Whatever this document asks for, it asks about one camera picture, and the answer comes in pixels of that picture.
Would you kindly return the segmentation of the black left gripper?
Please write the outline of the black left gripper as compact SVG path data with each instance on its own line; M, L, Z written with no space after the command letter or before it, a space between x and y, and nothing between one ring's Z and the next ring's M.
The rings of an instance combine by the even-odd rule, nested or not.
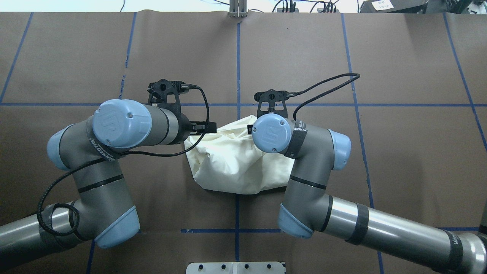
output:
M212 121L190 121L184 114L181 114L178 123L177 144L183 143L189 135L214 134L217 132L217 123Z

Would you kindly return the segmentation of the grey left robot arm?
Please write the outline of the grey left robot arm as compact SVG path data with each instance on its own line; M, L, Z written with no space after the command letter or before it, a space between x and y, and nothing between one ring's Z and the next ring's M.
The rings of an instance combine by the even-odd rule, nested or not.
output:
M129 240L140 222L119 159L137 147L181 144L210 132L215 123L189 121L179 105L111 99L55 133L47 154L66 173L44 191L35 214L1 226L1 270L86 241L107 249Z

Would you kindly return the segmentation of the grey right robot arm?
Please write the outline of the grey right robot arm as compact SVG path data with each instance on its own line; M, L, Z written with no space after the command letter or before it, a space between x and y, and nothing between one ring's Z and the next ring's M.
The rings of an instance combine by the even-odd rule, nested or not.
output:
M350 157L348 136L276 113L258 116L249 133L261 151L294 160L278 216L288 235L308 239L321 232L441 274L486 273L485 236L456 234L328 194L331 172Z

